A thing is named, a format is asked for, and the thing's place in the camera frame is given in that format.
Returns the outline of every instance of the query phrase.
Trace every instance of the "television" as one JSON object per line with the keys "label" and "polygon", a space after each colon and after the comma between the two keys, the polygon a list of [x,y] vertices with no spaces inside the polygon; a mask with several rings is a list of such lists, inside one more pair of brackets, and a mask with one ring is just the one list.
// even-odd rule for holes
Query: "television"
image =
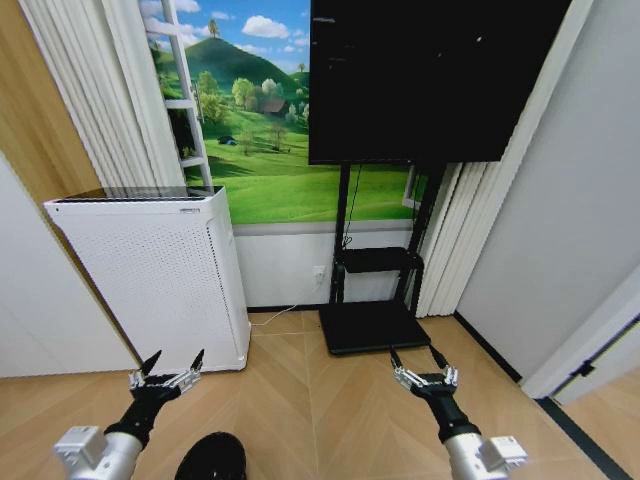
{"label": "television", "polygon": [[499,161],[570,0],[313,0],[309,163]]}

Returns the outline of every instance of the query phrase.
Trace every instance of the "air purifier top panel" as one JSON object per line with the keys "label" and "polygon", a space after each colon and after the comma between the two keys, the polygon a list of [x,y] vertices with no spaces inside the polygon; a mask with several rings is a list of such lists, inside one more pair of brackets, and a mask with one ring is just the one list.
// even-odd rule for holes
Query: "air purifier top panel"
{"label": "air purifier top panel", "polygon": [[54,203],[199,201],[214,196],[222,187],[113,187],[79,193]]}

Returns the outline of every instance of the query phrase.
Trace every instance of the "white curtain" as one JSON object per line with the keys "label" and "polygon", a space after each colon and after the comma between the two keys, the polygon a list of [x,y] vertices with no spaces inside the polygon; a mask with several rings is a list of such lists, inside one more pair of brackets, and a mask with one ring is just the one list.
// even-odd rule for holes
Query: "white curtain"
{"label": "white curtain", "polygon": [[20,4],[100,183],[184,185],[138,2]]}

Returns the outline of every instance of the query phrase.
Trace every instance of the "blue sky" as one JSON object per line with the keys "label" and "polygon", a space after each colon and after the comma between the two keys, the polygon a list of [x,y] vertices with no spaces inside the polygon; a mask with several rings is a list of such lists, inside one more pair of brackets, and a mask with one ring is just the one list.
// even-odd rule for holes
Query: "blue sky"
{"label": "blue sky", "polygon": [[[209,36],[215,18],[220,36],[266,58],[286,73],[309,65],[310,0],[174,0],[186,46]],[[158,15],[159,0],[142,0],[143,15]]]}

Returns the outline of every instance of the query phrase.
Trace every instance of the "air purifier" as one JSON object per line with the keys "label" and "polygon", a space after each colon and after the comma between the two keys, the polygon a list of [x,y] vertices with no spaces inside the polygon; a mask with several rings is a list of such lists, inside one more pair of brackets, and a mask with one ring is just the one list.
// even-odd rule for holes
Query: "air purifier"
{"label": "air purifier", "polygon": [[140,357],[162,349],[154,372],[177,373],[202,348],[203,371],[244,368],[250,324],[224,187],[100,189],[44,206]]}

